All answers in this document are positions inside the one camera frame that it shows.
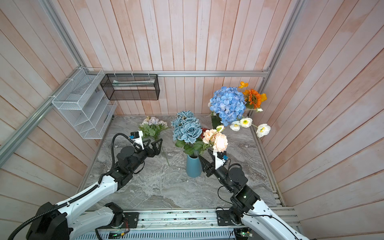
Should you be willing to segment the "teal ceramic vase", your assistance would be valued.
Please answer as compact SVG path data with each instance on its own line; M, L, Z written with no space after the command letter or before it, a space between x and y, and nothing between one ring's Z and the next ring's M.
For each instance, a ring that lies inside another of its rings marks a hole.
M187 166L186 172L187 175L191 178L197 178L202 173L202 165L199 158L192 158L187 155Z

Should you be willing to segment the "cream rose greenery bunch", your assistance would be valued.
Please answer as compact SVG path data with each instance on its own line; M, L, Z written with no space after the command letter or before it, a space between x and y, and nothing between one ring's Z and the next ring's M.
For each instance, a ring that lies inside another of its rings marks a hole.
M168 128L167 122L149 116L139 124L139 130L143 132L144 137L152 138L155 141L159 139L160 133Z

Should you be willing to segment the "peach rose flower stem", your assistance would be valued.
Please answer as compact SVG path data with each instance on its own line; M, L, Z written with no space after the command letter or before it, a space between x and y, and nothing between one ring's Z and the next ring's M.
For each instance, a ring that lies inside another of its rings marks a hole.
M223 134L225 127L223 125L217 126L215 129L210 129L206 132L205 138L202 139L204 145L203 150L213 148L213 151L223 152L227 150L228 139Z

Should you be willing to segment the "dusty blue flower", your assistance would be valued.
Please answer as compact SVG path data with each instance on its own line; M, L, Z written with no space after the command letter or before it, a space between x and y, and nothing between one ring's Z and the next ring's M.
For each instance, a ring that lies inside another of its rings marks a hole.
M191 158L197 158L205 149L202 139L203 128L199 119L191 111L181 111L171 122L173 140L178 148L182 148Z

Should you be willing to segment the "red small flower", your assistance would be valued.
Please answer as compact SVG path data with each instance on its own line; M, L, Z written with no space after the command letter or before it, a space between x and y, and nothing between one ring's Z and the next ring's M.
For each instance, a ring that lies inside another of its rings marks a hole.
M203 128L203 129L202 129L202 134L200 135L200 138L201 138L201 139L204 139L204 138L205 138L205 134L206 134L207 131L209 132L210 130L209 130L209 129L206 129L206 128Z

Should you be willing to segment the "white ranunculus flower stem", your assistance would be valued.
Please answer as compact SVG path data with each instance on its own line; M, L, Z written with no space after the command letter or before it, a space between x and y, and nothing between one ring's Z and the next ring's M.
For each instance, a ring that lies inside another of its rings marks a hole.
M252 118L249 118L249 117L242 118L241 120L238 120L238 121L234 121L230 125L230 128L235 132L239 131L241 128L250 128L250 127L256 128L256 134L258 138L267 136L271 131L271 127L268 124L260 124L257 126L253 124Z

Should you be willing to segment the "blue hydrangea flower stem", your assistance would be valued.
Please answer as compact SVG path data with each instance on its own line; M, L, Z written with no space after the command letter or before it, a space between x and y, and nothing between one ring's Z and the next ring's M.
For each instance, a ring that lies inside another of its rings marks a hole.
M210 99L209 109L213 128L227 127L243 117L246 110L244 94L235 87L221 87Z

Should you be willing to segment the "orange gerbera flower stem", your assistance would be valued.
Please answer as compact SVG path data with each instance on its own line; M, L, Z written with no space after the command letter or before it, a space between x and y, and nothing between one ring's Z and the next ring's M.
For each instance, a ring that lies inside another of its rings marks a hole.
M245 90L243 94L245 97L247 109L251 109L251 110L260 109L261 104L267 100L266 94L260 94L254 89Z

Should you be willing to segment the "yellow poppy flower stem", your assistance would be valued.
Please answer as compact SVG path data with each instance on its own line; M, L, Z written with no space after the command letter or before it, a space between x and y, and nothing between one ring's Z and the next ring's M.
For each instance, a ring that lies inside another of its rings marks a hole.
M239 85L239 89L247 88L248 86L249 86L249 83L241 81Z

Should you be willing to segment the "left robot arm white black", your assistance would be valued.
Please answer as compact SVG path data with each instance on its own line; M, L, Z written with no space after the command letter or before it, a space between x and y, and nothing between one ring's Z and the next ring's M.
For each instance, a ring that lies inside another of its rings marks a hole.
M107 225L121 226L124 222L123 210L114 203L86 214L95 203L124 187L145 165L146 158L161 153L162 139L155 142L129 140L130 146L112 154L117 159L107 173L87 189L55 205L46 203L41 206L36 218L29 224L28 240L74 240L99 227Z

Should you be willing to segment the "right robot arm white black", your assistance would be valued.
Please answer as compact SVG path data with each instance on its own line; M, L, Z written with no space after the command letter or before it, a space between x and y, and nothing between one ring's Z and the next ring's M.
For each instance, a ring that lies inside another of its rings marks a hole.
M213 162L199 156L203 172L207 177L216 176L222 187L232 193L232 206L227 211L231 222L245 225L265 240L306 240L307 237L294 230L282 220L261 197L248 185L248 179L240 164L231 164L225 154L218 156L209 151Z

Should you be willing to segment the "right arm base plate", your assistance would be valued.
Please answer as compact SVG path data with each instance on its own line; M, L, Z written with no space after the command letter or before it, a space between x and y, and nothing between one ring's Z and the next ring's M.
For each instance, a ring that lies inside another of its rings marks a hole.
M231 210L216 209L219 226L237 226L241 224L239 217Z

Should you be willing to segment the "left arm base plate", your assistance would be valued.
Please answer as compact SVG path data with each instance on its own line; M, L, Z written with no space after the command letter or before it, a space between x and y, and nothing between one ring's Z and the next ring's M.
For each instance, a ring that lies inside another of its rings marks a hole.
M137 228L139 212L117 213L113 217L110 227L115 229L134 229Z

